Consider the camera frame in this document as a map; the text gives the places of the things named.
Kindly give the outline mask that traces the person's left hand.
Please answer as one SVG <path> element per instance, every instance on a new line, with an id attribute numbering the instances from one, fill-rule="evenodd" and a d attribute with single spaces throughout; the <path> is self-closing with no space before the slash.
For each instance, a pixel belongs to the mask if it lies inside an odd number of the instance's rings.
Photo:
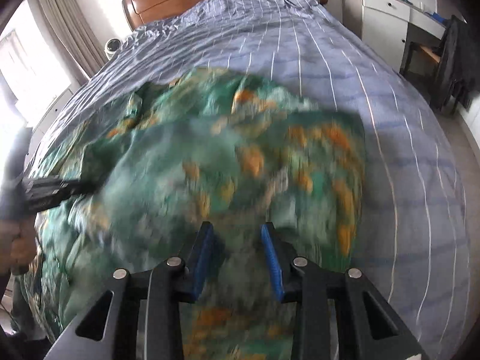
<path id="1" fill-rule="evenodd" d="M 27 267 L 37 255 L 35 214 L 21 218 L 1 213 L 1 274 Z"/>

